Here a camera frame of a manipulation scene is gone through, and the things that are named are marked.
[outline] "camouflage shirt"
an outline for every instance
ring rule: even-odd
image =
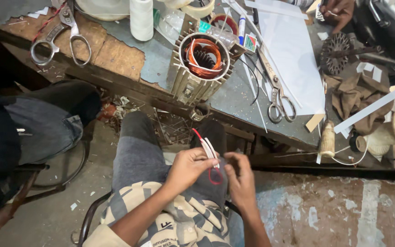
[[[101,225],[84,247],[130,247],[109,227],[150,197],[161,183],[139,182],[124,187],[108,200]],[[227,219],[212,201],[178,195],[156,218],[136,246],[142,247],[230,247]]]

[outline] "scissors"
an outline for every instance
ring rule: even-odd
[[[59,9],[62,4],[65,2],[65,0],[51,0],[51,3],[53,5],[53,7]],[[54,44],[54,39],[66,28],[71,27],[71,35],[69,37],[69,47],[71,48],[71,54],[72,54],[72,58],[74,59],[74,63],[77,64],[80,67],[85,66],[89,60],[91,59],[91,47],[89,46],[88,41],[86,40],[85,37],[83,37],[80,33],[79,33],[79,28],[77,27],[77,24],[75,23],[75,19],[74,19],[74,0],[68,0],[65,5],[62,7],[62,9],[59,12],[59,18],[61,20],[61,23],[59,23],[58,25],[56,25],[55,27],[53,27],[53,29],[48,33],[47,37],[43,40],[38,40],[36,41],[30,48],[30,53],[32,55],[32,59],[33,61],[37,64],[37,65],[46,65],[48,64],[52,59],[53,56],[56,52],[59,52],[59,48]],[[74,42],[74,40],[81,40],[83,41],[86,46],[88,47],[88,51],[89,51],[89,57],[86,60],[85,63],[79,63],[77,62],[77,58],[74,56],[74,49],[72,47],[72,44]],[[51,54],[48,58],[46,59],[39,59],[36,56],[35,53],[35,48],[36,45],[38,44],[48,44],[51,47]]]
[[[259,51],[260,61],[262,62],[263,67],[266,70],[266,74],[268,75],[269,81],[272,86],[272,96],[271,96],[272,100],[271,100],[271,105],[268,108],[268,117],[271,120],[271,122],[277,124],[281,122],[284,113],[284,117],[286,118],[286,120],[288,122],[293,122],[297,117],[297,109],[295,108],[295,105],[292,102],[292,100],[288,96],[284,95],[283,88],[280,84],[280,80],[278,80],[278,77],[275,74],[274,70],[272,69],[271,64],[269,64],[268,59],[266,59],[265,54],[263,54],[261,49],[257,49],[257,50]],[[292,112],[294,113],[292,118],[289,117],[289,115],[286,113],[286,109],[284,108],[283,105],[283,100],[286,100],[291,106]],[[272,108],[274,108],[277,111],[276,117],[273,117],[271,114]]]

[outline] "gray pants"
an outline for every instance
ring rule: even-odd
[[[227,137],[223,126],[217,121],[206,121],[198,132],[202,138],[207,137],[213,148],[219,153],[227,151]],[[190,148],[200,146],[197,137],[193,137]],[[214,185],[208,178],[208,171],[204,171],[197,181],[184,194],[197,200],[210,200],[221,208],[225,203],[228,180],[220,163],[223,182]],[[112,191],[116,192],[125,186],[141,181],[165,182],[171,166],[164,162],[162,150],[157,142],[152,122],[143,112],[133,112],[123,118],[117,155],[114,160],[114,174],[112,177]],[[216,171],[211,172],[213,181],[220,181]]]
[[[41,164],[74,147],[83,128],[101,110],[96,88],[80,80],[64,80],[40,90],[6,97],[5,109],[21,132],[22,164]]]

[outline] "shirt sleeve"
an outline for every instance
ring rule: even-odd
[[[83,247],[131,247],[118,237],[107,225],[99,225],[83,243]]]

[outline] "brown cloth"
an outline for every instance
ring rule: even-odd
[[[327,87],[333,87],[332,104],[339,116],[346,120],[358,111],[382,98],[389,91],[389,82],[385,86],[372,78],[358,73],[346,80],[337,76],[324,76]],[[361,135],[374,132],[384,121],[385,115],[391,111],[394,102],[391,101],[370,115],[354,124]]]

